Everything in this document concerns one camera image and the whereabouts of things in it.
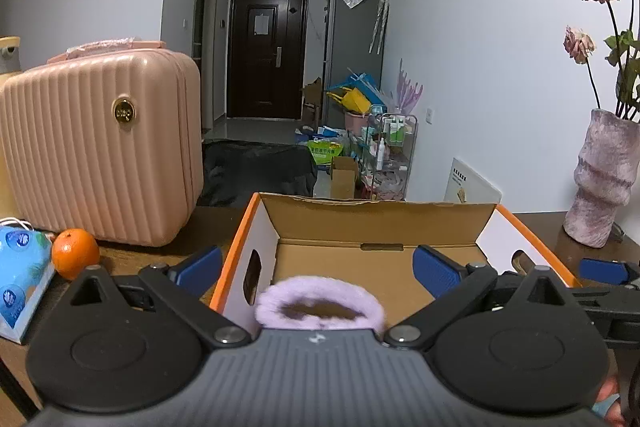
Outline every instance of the tiled floor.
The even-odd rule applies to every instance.
[[[249,118],[220,118],[204,139],[244,140],[261,143],[294,144],[294,133],[300,125],[295,120],[253,120]],[[318,171],[314,187],[315,198],[328,198],[331,178],[328,172]]]

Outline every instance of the paper notice on door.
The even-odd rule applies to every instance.
[[[256,15],[254,21],[254,35],[269,35],[268,15]]]

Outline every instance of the door frame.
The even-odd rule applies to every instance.
[[[300,35],[300,73],[299,73],[299,89],[300,92],[302,93],[302,88],[304,86],[305,83],[305,61],[306,61],[306,22],[307,22],[307,17],[308,17],[308,10],[309,10],[309,0],[302,0],[302,28],[301,28],[301,35]],[[236,0],[231,0],[229,3],[229,24],[228,24],[228,31],[227,31],[227,35],[226,35],[226,42],[227,42],[227,51],[226,51],[226,86],[225,86],[225,92],[226,92],[226,112],[227,114],[229,113],[230,108],[232,107],[232,103],[231,103],[231,98],[232,98],[232,91],[233,88],[230,85],[230,73],[231,73],[231,64],[232,64],[232,53],[233,53],[233,36],[234,36],[234,29],[236,27]],[[302,117],[302,97],[300,100],[300,116]],[[261,120],[282,120],[281,118],[264,118]]]
[[[196,0],[193,0],[193,24],[191,26],[191,45],[193,47],[193,27],[195,26]],[[200,119],[203,128],[213,127],[214,96],[216,79],[216,31],[218,29],[218,0],[204,0],[202,27],[202,56],[200,78]]]

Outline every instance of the orange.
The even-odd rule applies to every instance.
[[[87,266],[100,263],[100,249],[86,230],[68,229],[53,242],[51,261],[56,271],[71,281]]]

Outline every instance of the blue tissue package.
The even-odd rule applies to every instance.
[[[42,232],[0,227],[0,336],[22,341],[53,274]]]

